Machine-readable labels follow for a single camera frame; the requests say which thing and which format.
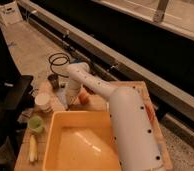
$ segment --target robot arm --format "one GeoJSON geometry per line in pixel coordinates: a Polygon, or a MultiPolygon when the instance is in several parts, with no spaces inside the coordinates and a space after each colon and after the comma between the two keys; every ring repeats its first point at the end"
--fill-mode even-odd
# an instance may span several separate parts
{"type": "Polygon", "coordinates": [[[152,132],[144,103],[131,87],[116,87],[90,75],[86,63],[67,67],[69,82],[66,90],[71,104],[84,84],[109,101],[112,127],[116,137],[119,160],[123,171],[164,171],[158,145],[152,132]]]}

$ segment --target orange plastic tub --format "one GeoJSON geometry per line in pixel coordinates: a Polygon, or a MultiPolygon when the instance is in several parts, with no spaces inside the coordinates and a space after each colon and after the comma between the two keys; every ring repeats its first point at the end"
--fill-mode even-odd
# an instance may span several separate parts
{"type": "Polygon", "coordinates": [[[43,171],[120,171],[107,112],[56,112],[43,171]]]}

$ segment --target tiled floor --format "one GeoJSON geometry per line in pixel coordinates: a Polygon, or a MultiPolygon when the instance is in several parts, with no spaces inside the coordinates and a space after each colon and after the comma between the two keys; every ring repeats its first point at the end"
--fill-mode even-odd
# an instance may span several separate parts
{"type": "MultiPolygon", "coordinates": [[[[63,50],[26,22],[3,27],[3,32],[16,65],[22,74],[34,75],[33,84],[37,88],[50,73],[48,56],[63,50]]],[[[190,136],[187,133],[190,131],[179,125],[169,116],[161,124],[174,171],[194,171],[194,134],[190,136]]]]}

